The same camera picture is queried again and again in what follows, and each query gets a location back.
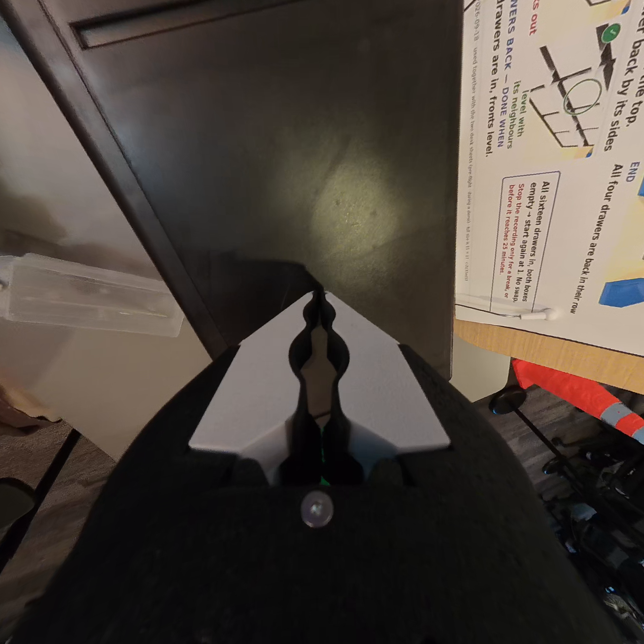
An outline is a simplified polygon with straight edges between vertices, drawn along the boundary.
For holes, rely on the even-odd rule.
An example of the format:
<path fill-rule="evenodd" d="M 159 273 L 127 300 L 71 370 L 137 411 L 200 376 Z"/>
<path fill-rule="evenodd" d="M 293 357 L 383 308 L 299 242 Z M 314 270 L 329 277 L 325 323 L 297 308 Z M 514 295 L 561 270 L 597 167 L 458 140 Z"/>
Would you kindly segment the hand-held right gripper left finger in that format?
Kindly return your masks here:
<path fill-rule="evenodd" d="M 310 292 L 245 338 L 189 440 L 193 451 L 256 461 L 270 484 L 317 484 L 320 429 L 302 366 L 319 298 Z"/>

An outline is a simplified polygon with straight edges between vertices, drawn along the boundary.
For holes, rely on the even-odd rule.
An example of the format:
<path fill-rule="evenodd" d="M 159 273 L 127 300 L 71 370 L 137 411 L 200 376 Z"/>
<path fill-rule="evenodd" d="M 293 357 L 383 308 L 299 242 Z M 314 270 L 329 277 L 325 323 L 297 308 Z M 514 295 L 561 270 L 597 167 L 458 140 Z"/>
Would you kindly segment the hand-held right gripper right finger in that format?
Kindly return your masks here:
<path fill-rule="evenodd" d="M 325 425 L 332 485 L 360 484 L 384 459 L 450 446 L 397 340 L 330 292 L 320 321 L 335 370 Z"/>

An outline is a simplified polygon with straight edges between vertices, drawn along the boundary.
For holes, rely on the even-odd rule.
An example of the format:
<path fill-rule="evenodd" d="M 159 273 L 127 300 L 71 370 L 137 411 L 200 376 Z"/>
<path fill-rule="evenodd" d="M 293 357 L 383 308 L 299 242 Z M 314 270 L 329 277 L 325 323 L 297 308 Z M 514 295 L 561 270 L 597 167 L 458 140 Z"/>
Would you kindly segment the clear plastic drawer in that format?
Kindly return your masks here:
<path fill-rule="evenodd" d="M 178 337 L 184 314 L 163 281 L 25 254 L 1 257 L 1 318 Z"/>

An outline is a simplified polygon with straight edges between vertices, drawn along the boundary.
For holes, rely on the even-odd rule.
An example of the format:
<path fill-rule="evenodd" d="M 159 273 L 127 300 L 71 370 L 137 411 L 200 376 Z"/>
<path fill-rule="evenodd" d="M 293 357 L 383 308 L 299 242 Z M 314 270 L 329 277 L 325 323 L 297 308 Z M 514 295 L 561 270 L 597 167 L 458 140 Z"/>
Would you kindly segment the black drawer cabinet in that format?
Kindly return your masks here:
<path fill-rule="evenodd" d="M 212 359 L 323 287 L 451 377 L 462 1 L 2 1 Z"/>

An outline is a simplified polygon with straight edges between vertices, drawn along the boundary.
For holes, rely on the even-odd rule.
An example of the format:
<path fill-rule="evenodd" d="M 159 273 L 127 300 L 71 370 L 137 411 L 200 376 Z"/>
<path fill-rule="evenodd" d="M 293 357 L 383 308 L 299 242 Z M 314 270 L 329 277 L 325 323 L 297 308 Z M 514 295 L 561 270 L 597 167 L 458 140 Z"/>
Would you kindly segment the black stanchion pole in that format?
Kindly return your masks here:
<path fill-rule="evenodd" d="M 624 420 L 631 412 L 617 398 L 604 416 L 595 421 L 596 430 L 581 438 L 565 441 L 546 436 L 521 411 L 527 391 L 513 385 L 494 395 L 489 409 L 496 415 L 516 415 L 544 446 L 549 459 L 542 464 L 535 487 L 546 500 L 564 493 L 593 490 L 643 511 L 643 445 L 627 437 L 612 422 Z"/>

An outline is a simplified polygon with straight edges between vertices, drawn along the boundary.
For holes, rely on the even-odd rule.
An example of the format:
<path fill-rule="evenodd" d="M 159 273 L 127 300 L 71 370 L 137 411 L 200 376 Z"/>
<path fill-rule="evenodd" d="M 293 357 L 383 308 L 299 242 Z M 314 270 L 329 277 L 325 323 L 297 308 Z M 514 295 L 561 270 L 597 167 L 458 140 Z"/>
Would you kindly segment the wooden board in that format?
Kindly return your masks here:
<path fill-rule="evenodd" d="M 462 340 L 480 349 L 643 394 L 642 356 L 481 323 L 460 312 L 455 314 L 454 330 Z"/>

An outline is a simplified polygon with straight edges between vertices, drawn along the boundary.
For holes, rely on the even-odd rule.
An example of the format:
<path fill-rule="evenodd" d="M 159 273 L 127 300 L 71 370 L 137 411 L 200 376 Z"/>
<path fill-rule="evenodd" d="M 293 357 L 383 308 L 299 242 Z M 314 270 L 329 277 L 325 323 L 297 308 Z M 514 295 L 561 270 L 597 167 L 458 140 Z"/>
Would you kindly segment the orange traffic cone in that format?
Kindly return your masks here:
<path fill-rule="evenodd" d="M 538 386 L 643 444 L 643 418 L 598 382 L 522 359 L 512 367 L 523 389 Z"/>

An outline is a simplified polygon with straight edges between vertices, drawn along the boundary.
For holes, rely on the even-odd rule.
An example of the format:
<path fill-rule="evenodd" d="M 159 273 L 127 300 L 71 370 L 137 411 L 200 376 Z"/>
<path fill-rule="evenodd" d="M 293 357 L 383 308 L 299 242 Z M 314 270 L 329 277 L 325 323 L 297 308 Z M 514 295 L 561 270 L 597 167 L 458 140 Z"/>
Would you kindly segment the black table leg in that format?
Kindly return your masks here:
<path fill-rule="evenodd" d="M 55 454 L 52 462 L 49 464 L 43 476 L 39 480 L 37 486 L 33 488 L 36 493 L 35 506 L 25 516 L 12 524 L 11 527 L 4 530 L 4 535 L 1 539 L 1 572 L 4 571 L 9 561 L 17 552 L 37 512 L 56 482 L 63 466 L 66 464 L 80 438 L 81 434 L 75 428 L 69 432 L 58 452 Z"/>

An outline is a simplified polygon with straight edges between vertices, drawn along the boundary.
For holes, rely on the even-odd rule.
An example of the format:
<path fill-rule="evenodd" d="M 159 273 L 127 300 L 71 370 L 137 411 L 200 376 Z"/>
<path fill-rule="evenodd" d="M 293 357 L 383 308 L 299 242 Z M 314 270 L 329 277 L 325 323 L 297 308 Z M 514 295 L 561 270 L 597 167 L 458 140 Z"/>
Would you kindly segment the black office chair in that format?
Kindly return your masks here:
<path fill-rule="evenodd" d="M 545 441 L 570 488 L 542 498 L 551 528 L 623 643 L 643 642 L 643 448 L 604 433 Z"/>

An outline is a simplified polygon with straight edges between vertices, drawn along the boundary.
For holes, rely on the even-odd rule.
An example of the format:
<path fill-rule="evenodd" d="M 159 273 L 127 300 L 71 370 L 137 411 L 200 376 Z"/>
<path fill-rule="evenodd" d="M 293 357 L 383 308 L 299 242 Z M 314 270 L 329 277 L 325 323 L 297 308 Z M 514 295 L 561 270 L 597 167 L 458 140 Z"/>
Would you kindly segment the dark rounded seat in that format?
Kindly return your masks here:
<path fill-rule="evenodd" d="M 34 489 L 20 479 L 1 479 L 1 531 L 25 516 L 36 504 Z"/>

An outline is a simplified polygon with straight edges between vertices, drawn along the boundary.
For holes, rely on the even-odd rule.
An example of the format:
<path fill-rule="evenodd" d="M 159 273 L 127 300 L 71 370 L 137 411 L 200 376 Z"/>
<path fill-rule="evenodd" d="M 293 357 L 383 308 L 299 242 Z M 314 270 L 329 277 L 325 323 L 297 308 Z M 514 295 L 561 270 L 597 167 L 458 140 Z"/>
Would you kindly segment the printed instruction sheet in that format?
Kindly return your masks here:
<path fill-rule="evenodd" d="M 643 2 L 463 5 L 455 313 L 643 356 Z"/>

